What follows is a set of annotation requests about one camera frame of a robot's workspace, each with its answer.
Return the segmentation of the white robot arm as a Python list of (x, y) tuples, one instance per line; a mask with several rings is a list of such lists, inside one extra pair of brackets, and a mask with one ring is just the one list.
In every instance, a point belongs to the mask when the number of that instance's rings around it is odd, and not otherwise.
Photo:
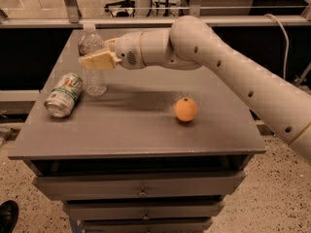
[(311, 162), (311, 95), (227, 45), (201, 19), (179, 17), (168, 29), (136, 31), (79, 58), (87, 70), (161, 66), (214, 72), (290, 149)]

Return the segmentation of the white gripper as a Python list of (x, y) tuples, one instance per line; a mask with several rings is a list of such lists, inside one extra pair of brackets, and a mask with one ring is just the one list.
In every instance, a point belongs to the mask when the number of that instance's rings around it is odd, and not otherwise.
[(133, 32), (106, 40), (106, 49), (81, 56), (79, 63), (87, 70), (114, 70), (119, 63), (127, 70), (143, 69), (141, 36), (141, 32)]

